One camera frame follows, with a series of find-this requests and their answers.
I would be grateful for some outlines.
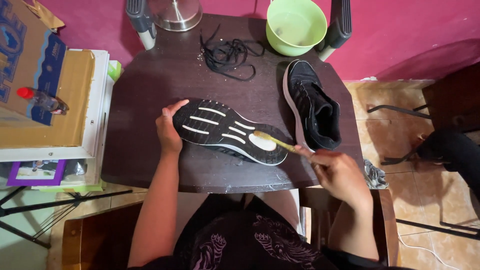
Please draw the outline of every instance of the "white cable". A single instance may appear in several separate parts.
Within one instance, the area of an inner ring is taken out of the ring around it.
[[[453,267],[453,266],[451,266],[451,265],[448,265],[448,264],[444,263],[444,262],[440,259],[440,257],[438,257],[438,256],[435,254],[435,252],[433,252],[433,251],[431,251],[431,250],[429,250],[429,249],[427,249],[427,248],[424,248],[424,247],[421,247],[421,246],[412,246],[412,245],[407,245],[407,244],[405,244],[405,243],[403,242],[402,237],[400,236],[400,234],[399,234],[398,232],[397,232],[397,234],[398,234],[398,238],[400,239],[400,242],[402,242],[402,244],[404,244],[405,246],[412,247],[412,248],[425,249],[426,251],[429,251],[430,253],[432,253],[433,255],[435,255],[435,258],[437,258],[443,265],[446,265],[446,266],[451,267],[451,268],[456,269],[456,270],[460,270],[460,269],[458,269],[458,268],[456,268],[456,267]]]

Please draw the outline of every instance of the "black rubber outsole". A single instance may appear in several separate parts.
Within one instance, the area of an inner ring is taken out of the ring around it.
[[[207,119],[218,124],[192,119],[191,116]],[[288,153],[287,150],[279,146],[273,151],[263,150],[253,144],[248,138],[255,130],[265,132],[278,139],[285,137],[278,128],[268,124],[250,122],[242,118],[229,106],[214,100],[191,99],[189,103],[175,113],[173,116],[173,125],[180,137],[186,141],[202,145],[208,149],[227,153],[246,161],[254,161],[265,165],[278,165],[285,160]],[[184,126],[197,131],[208,132],[208,134],[191,131]],[[236,136],[243,140],[245,144],[235,138],[226,137],[222,134]]]

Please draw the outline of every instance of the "graphic print on shirt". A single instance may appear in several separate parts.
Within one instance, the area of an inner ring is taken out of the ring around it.
[[[200,258],[193,269],[215,270],[220,264],[225,245],[227,245],[227,242],[223,236],[212,234],[210,241],[200,246]]]
[[[283,223],[257,215],[257,221],[253,223],[253,226],[260,227],[262,225],[268,226],[273,235],[255,233],[255,239],[270,256],[291,263],[298,263],[304,269],[314,269],[312,262],[321,256],[320,252],[304,245],[301,241],[288,240],[292,236],[291,229]]]

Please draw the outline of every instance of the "gold toothbrush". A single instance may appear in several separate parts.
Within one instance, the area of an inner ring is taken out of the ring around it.
[[[265,140],[270,140],[278,145],[280,145],[281,147],[285,148],[286,150],[292,152],[292,153],[296,153],[297,151],[295,150],[295,147],[293,145],[288,145],[282,141],[279,141],[275,138],[273,138],[272,136],[268,135],[267,133],[265,132],[261,132],[261,131],[258,131],[258,130],[255,130],[253,132],[253,135],[259,137],[259,138],[262,138],[262,139],[265,139]]]

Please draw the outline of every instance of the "picture frame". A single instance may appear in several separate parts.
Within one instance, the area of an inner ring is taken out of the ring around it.
[[[7,186],[60,185],[66,160],[16,161]]]

